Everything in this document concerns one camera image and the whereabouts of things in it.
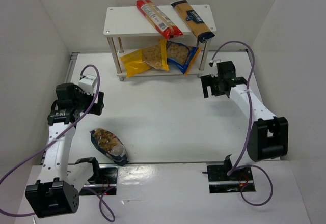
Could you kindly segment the yellow macaroni bag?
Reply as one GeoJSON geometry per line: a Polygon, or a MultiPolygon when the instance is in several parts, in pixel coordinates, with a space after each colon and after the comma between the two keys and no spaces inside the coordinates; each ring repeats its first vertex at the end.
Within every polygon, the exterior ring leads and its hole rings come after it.
{"type": "Polygon", "coordinates": [[[130,78],[150,69],[169,71],[167,40],[160,39],[156,45],[138,49],[120,57],[126,77],[130,78]]]}

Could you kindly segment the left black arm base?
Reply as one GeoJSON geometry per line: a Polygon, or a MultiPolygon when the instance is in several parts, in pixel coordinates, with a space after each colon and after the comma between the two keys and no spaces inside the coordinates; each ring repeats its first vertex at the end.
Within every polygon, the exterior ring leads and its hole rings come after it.
{"type": "Polygon", "coordinates": [[[113,164],[100,164],[99,176],[92,177],[79,192],[81,196],[94,195],[86,188],[90,188],[99,195],[116,195],[118,166],[113,164]]]}

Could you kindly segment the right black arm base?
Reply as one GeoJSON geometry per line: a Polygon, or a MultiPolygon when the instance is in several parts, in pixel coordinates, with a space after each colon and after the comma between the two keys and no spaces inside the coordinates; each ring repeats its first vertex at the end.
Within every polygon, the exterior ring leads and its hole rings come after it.
{"type": "Polygon", "coordinates": [[[222,163],[207,164],[202,172],[208,178],[209,193],[255,192],[254,179],[250,167],[235,171],[227,176],[222,163]]]}

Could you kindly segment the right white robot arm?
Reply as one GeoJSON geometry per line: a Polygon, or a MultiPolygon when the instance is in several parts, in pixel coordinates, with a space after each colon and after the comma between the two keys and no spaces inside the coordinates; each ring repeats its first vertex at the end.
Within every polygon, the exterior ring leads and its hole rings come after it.
{"type": "Polygon", "coordinates": [[[216,65],[217,73],[201,77],[204,98],[227,96],[248,119],[248,129],[244,146],[240,153],[230,154],[224,160],[228,176],[242,166],[285,156],[288,153],[289,124],[285,117],[278,117],[271,112],[253,93],[244,77],[236,76],[232,61],[209,62],[216,65]]]}

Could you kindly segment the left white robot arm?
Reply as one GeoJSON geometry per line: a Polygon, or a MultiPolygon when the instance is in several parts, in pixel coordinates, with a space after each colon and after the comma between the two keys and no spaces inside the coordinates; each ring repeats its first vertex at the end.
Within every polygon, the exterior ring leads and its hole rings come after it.
{"type": "Polygon", "coordinates": [[[77,85],[64,83],[56,87],[57,99],[48,115],[49,142],[42,170],[33,185],[25,189],[25,197],[38,218],[75,213],[79,192],[98,171],[96,158],[77,160],[68,172],[68,160],[76,126],[87,114],[101,115],[104,94],[99,82],[77,85]]]}

